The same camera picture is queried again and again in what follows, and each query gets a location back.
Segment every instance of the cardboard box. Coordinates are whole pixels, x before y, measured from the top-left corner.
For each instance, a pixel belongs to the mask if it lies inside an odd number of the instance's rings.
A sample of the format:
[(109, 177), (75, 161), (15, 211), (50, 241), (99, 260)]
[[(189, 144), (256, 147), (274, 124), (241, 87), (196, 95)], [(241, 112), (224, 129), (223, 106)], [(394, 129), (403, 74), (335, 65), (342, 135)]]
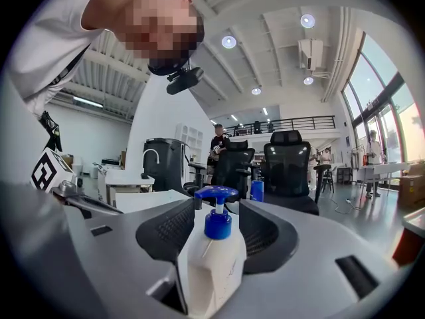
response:
[(65, 161), (65, 163), (67, 164), (68, 167), (71, 167), (72, 164), (74, 163), (74, 156), (64, 155), (64, 156), (61, 156), (61, 157)]
[(408, 175), (425, 175), (425, 163), (410, 165)]
[(411, 210), (420, 209), (425, 205), (425, 176), (400, 177), (397, 205)]

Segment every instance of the white shirt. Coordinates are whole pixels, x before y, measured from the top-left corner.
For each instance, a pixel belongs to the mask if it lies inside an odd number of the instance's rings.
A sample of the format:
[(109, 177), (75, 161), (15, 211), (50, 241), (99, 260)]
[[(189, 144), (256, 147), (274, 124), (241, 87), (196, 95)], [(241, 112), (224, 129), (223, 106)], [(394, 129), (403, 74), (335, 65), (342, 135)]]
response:
[(48, 85), (103, 31), (87, 31), (81, 26), (89, 1), (45, 1), (11, 51), (7, 73), (28, 109), (38, 117), (74, 76), (79, 63), (58, 84)]
[(332, 155), (331, 152), (322, 152), (321, 157), (320, 157), (320, 161), (322, 164), (331, 164), (332, 162)]
[(375, 154), (375, 157), (369, 156), (368, 160), (371, 164), (381, 164), (381, 156), (383, 155), (381, 145), (378, 141), (370, 141), (366, 146), (367, 154)]
[(316, 155), (316, 153), (317, 153), (316, 148), (315, 148), (315, 147), (313, 147), (313, 146), (311, 146), (311, 149), (310, 149), (310, 156), (308, 157), (308, 159), (309, 159), (309, 161), (308, 161), (308, 166), (309, 166), (309, 167), (315, 167), (315, 166), (317, 165), (317, 162), (316, 162), (316, 160), (315, 160), (315, 159), (313, 159), (312, 161), (310, 161), (310, 159), (311, 159), (313, 156), (315, 156), (315, 155)]

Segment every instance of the fluorescent light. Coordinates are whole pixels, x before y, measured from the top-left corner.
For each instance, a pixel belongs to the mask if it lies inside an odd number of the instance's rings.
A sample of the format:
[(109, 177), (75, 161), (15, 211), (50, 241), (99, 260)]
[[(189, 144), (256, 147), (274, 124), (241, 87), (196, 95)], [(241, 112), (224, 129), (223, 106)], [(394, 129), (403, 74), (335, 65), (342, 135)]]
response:
[(221, 40), (221, 45), (226, 47), (226, 49), (233, 49), (236, 46), (236, 39), (231, 35), (227, 35)]
[(80, 97), (75, 97), (74, 96), (74, 99), (77, 100), (77, 101), (79, 101), (79, 102), (81, 102), (81, 103), (86, 103), (86, 104), (89, 104), (89, 105), (97, 106), (98, 108), (103, 108), (104, 107), (103, 105), (101, 105), (99, 103), (95, 103), (95, 102), (92, 102), (91, 100), (87, 100), (87, 99), (84, 99), (84, 98), (80, 98)]

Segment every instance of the man in black shirt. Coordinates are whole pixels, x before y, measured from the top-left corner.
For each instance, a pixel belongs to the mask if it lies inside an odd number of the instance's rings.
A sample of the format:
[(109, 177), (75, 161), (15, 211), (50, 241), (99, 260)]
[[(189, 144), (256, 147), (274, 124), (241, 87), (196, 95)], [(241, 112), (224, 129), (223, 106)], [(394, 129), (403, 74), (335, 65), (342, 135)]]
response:
[(214, 127), (216, 136), (211, 140), (210, 156), (207, 162), (208, 183), (211, 182), (211, 177), (214, 175), (214, 168), (217, 166), (219, 155), (221, 151), (226, 149), (226, 141), (229, 140), (228, 135), (223, 133), (221, 124), (216, 124)]

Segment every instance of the blue bottle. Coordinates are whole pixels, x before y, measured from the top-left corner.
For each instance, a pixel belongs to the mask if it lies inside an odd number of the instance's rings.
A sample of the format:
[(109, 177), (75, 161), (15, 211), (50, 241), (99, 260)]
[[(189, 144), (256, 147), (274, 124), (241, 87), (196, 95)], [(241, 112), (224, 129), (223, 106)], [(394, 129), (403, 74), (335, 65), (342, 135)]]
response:
[(264, 182), (263, 181), (252, 181), (250, 199), (253, 201), (264, 202)]

